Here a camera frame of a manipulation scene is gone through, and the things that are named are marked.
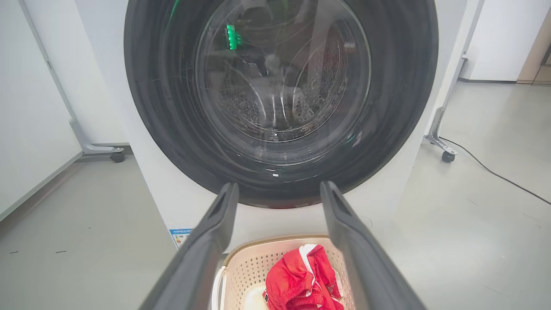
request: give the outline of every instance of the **door glass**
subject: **door glass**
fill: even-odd
[[[315,161],[350,139],[366,110],[368,42],[340,0],[226,0],[196,59],[208,120],[224,143],[259,162]]]

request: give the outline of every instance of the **baseboard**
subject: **baseboard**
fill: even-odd
[[[458,78],[457,80],[465,83],[481,83],[481,84],[516,84],[517,83],[517,81],[487,81],[483,79],[466,79],[466,78]]]

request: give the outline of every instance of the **beige laundry basket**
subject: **beige laundry basket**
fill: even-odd
[[[319,244],[325,248],[333,269],[341,277],[345,310],[354,310],[354,299],[343,254],[324,235],[286,236],[246,243],[225,259],[214,279],[212,310],[241,310],[244,295],[252,286],[266,282],[266,275],[283,254],[305,244]]]

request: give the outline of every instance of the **white stripe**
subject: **white stripe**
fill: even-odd
[[[336,299],[335,297],[331,296],[331,298],[332,298],[332,299],[333,299],[334,301],[336,301],[336,302],[338,302],[338,303],[342,304],[342,303],[341,303],[341,301],[340,301],[340,300],[338,300],[338,299]]]
[[[317,246],[317,244],[305,244],[302,245],[299,248],[300,257],[302,258],[302,262],[304,263],[304,266],[306,266],[306,271],[312,274],[312,286],[316,282],[316,275],[314,275],[314,272],[312,271],[312,266],[310,266],[310,262],[308,261],[308,254],[312,252],[312,250]],[[306,297],[312,295],[312,291],[306,292]]]
[[[339,289],[339,294],[341,297],[344,297],[344,290],[343,290],[343,284],[341,282],[341,276],[339,276],[339,273],[333,269],[333,272],[335,273],[335,280],[337,280],[337,288]]]

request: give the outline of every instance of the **green light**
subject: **green light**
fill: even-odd
[[[178,3],[180,2],[180,0],[176,0],[176,2],[174,2],[174,6],[172,8],[172,12],[170,13],[170,18],[169,18],[169,22],[170,20],[172,19],[172,16],[174,15],[174,12],[176,11],[176,7],[178,6]]]
[[[235,32],[235,26],[226,25],[228,30],[228,41],[230,46],[230,51],[237,49],[237,46],[241,44],[241,36]]]

